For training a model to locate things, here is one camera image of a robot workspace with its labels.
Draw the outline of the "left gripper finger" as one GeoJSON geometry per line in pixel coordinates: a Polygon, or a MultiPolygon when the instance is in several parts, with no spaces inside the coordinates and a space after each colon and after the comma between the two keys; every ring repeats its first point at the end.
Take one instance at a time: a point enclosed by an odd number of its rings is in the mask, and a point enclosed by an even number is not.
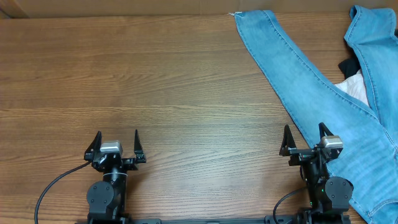
{"type": "Polygon", "coordinates": [[[95,154],[100,151],[101,143],[102,143],[102,133],[101,131],[98,131],[94,140],[92,141],[92,143],[89,145],[89,147],[84,153],[83,158],[85,161],[93,161],[95,154]]]}
{"type": "Polygon", "coordinates": [[[137,129],[135,130],[134,135],[134,153],[136,155],[136,164],[146,163],[146,156],[144,154],[144,150],[142,148],[137,129]]]}

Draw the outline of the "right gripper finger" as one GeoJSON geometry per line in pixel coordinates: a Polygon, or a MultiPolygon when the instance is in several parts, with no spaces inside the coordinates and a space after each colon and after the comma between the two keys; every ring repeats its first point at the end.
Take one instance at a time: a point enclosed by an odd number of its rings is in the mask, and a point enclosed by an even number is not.
{"type": "Polygon", "coordinates": [[[290,156],[291,151],[296,150],[296,144],[294,141],[294,137],[292,135],[292,132],[290,130],[290,127],[288,124],[284,126],[284,136],[282,140],[282,144],[280,147],[279,155],[280,156],[290,156]]]}
{"type": "Polygon", "coordinates": [[[327,126],[323,122],[319,123],[318,127],[320,132],[320,139],[334,136],[334,134],[327,128],[327,126]]]}

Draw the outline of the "light blue denim jeans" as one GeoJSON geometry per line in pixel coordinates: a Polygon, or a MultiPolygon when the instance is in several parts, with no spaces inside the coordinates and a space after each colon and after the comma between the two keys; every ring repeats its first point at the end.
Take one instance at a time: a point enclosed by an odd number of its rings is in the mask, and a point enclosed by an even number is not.
{"type": "Polygon", "coordinates": [[[248,52],[310,146],[325,123],[343,141],[328,163],[354,186],[350,205],[368,223],[397,222],[397,18],[392,9],[353,6],[344,36],[361,67],[362,102],[332,84],[285,33],[271,11],[236,12],[248,52]]]}

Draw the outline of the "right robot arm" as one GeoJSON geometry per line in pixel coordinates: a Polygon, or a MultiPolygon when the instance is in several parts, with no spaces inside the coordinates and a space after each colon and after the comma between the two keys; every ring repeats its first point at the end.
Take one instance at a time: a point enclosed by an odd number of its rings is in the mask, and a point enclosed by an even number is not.
{"type": "Polygon", "coordinates": [[[351,220],[344,213],[349,210],[349,200],[353,194],[353,184],[342,177],[330,176],[327,163],[337,159],[343,151],[341,138],[334,135],[324,123],[318,125],[320,142],[310,149],[298,149],[288,125],[284,127],[284,137],[279,154],[289,157],[290,166],[300,167],[300,176],[306,186],[282,197],[274,206],[272,218],[280,222],[276,215],[277,207],[288,197],[302,190],[308,191],[309,208],[301,208],[286,221],[287,223],[349,224],[351,220]]]}

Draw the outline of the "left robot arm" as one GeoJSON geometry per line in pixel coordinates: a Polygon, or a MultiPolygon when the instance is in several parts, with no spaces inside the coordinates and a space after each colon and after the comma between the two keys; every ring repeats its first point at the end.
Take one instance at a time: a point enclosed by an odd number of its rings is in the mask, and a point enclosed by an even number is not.
{"type": "Polygon", "coordinates": [[[134,136],[135,157],[123,158],[123,147],[119,141],[102,141],[97,132],[84,154],[84,160],[102,173],[103,180],[95,182],[87,191],[89,204],[88,223],[132,223],[125,212],[127,172],[138,170],[146,162],[138,132],[134,136]]]}

